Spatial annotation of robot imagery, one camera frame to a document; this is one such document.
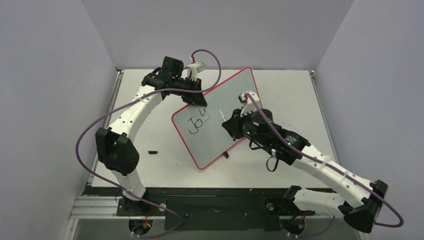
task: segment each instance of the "red wire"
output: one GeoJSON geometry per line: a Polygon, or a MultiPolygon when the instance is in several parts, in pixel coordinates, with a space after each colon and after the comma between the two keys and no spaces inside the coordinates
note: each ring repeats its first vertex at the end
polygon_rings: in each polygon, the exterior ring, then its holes
{"type": "Polygon", "coordinates": [[[302,223],[305,222],[305,218],[306,218],[306,212],[303,212],[303,218],[302,218],[302,221],[300,221],[299,225],[302,225],[302,223]]]}
{"type": "Polygon", "coordinates": [[[153,213],[153,206],[150,205],[150,211],[148,212],[147,216],[144,219],[144,222],[147,224],[147,218],[153,213]]]}

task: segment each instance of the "red whiteboard frame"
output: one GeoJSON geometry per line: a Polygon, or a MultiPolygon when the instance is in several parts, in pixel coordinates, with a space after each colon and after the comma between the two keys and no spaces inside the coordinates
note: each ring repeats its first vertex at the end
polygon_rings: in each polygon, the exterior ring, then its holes
{"type": "MultiPolygon", "coordinates": [[[[237,76],[239,73],[243,72],[243,71],[244,71],[244,70],[246,70],[246,69],[249,69],[249,70],[250,70],[250,72],[252,73],[253,82],[254,82],[254,86],[255,86],[255,88],[256,88],[257,96],[259,97],[259,99],[261,99],[261,96],[259,95],[259,91],[258,91],[258,86],[256,85],[256,80],[255,80],[255,76],[254,76],[254,74],[253,74],[253,70],[252,70],[249,66],[247,66],[247,67],[245,67],[245,68],[241,69],[240,71],[236,72],[234,75],[230,76],[229,78],[227,78],[227,79],[226,79],[226,80],[224,80],[223,82],[221,82],[221,83],[219,83],[218,85],[216,85],[216,86],[215,86],[214,88],[212,88],[210,91],[207,91],[204,95],[207,95],[208,93],[210,93],[210,92],[212,92],[213,90],[217,89],[219,86],[221,86],[221,85],[223,85],[224,83],[228,82],[228,80],[230,80],[230,79],[232,79],[233,77],[237,76]]],[[[196,162],[196,159],[193,157],[193,154],[192,154],[192,152],[190,151],[189,146],[187,146],[186,141],[184,140],[183,136],[182,136],[182,135],[181,135],[181,133],[180,133],[180,130],[178,129],[177,125],[176,125],[176,124],[175,124],[175,122],[174,122],[174,116],[175,116],[177,113],[179,113],[179,112],[181,112],[182,110],[184,110],[185,108],[187,108],[188,106],[189,106],[189,105],[187,104],[187,105],[183,106],[181,109],[179,109],[179,110],[177,110],[176,112],[174,112],[174,113],[172,114],[171,121],[172,121],[172,124],[173,124],[173,126],[175,127],[176,131],[178,132],[179,137],[181,138],[182,142],[184,143],[185,148],[187,148],[188,153],[190,154],[191,158],[193,159],[194,164],[196,164],[196,167],[197,167],[198,169],[200,169],[200,170],[204,170],[204,169],[206,169],[207,167],[209,167],[209,166],[210,166],[213,162],[215,162],[215,160],[217,160],[219,157],[221,157],[221,156],[224,154],[224,152],[226,152],[226,151],[230,150],[232,147],[234,147],[236,144],[238,144],[241,140],[243,140],[243,139],[244,139],[244,137],[243,137],[243,138],[240,138],[238,141],[236,141],[236,142],[235,142],[233,145],[231,145],[231,146],[230,146],[227,150],[225,150],[223,153],[221,153],[220,155],[218,155],[218,156],[217,156],[214,160],[212,160],[212,161],[211,161],[208,165],[206,165],[206,166],[205,166],[205,167],[203,167],[203,168],[199,167],[198,163],[196,162]]]]}

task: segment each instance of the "metal frame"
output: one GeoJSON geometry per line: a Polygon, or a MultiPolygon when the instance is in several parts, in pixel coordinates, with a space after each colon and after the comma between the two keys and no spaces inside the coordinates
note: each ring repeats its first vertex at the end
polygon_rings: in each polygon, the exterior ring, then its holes
{"type": "MultiPolygon", "coordinates": [[[[116,98],[121,86],[125,70],[120,70],[116,76],[116,82],[111,95],[111,100],[108,107],[108,112],[111,111],[116,102],[116,98]]],[[[316,83],[313,75],[314,71],[309,71],[310,79],[313,85],[313,89],[318,101],[318,105],[322,114],[322,118],[327,130],[327,135],[331,144],[331,148],[334,154],[334,160],[339,163],[339,158],[336,152],[336,148],[331,136],[330,128],[328,126],[319,95],[316,88],[316,83]]],[[[107,126],[110,122],[110,117],[106,118],[103,126],[107,126]]],[[[95,171],[97,167],[98,159],[97,154],[94,157],[92,170],[95,171]]],[[[93,182],[93,176],[90,175],[87,181],[86,188],[83,195],[75,199],[69,220],[66,226],[66,230],[63,236],[64,240],[72,240],[74,238],[75,229],[78,225],[78,219],[143,219],[144,216],[118,216],[116,214],[118,209],[118,203],[115,201],[115,195],[117,194],[118,188],[115,187],[91,187],[93,182]]],[[[259,197],[266,198],[281,197],[286,192],[287,188],[267,188],[267,189],[247,189],[247,188],[234,188],[234,189],[217,189],[217,188],[148,188],[149,194],[153,195],[153,199],[157,198],[182,198],[182,197],[225,197],[225,196],[238,196],[238,197],[259,197]]],[[[321,191],[331,192],[330,188],[320,189],[321,191]]],[[[290,218],[291,215],[279,216],[279,219],[290,218]]],[[[315,215],[310,216],[311,218],[328,218],[328,216],[315,215]]],[[[165,219],[165,216],[153,215],[149,216],[148,219],[165,219]]],[[[361,240],[371,240],[369,234],[359,233],[361,240]]]]}

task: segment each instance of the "whiteboard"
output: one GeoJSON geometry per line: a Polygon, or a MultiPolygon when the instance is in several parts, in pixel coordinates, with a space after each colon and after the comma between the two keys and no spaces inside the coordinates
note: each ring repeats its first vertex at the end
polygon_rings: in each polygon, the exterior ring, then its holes
{"type": "Polygon", "coordinates": [[[221,126],[220,111],[230,119],[233,110],[243,106],[238,96],[249,90],[258,94],[252,69],[245,67],[204,94],[207,107],[186,105],[172,115],[172,123],[200,170],[238,143],[221,126]]]}

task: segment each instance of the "screw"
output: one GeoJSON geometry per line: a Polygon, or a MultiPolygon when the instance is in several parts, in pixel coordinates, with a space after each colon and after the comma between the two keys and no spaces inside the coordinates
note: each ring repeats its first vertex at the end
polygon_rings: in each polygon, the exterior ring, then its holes
{"type": "MultiPolygon", "coordinates": [[[[167,205],[165,203],[161,203],[161,204],[159,204],[159,206],[164,207],[164,208],[167,207],[167,205]]],[[[159,211],[161,211],[161,212],[165,211],[165,209],[163,209],[161,207],[159,207],[159,211]]]]}
{"type": "Polygon", "coordinates": [[[268,209],[268,211],[272,211],[272,210],[274,210],[274,204],[272,204],[271,202],[270,202],[270,203],[268,203],[268,204],[266,205],[266,209],[268,209]]]}

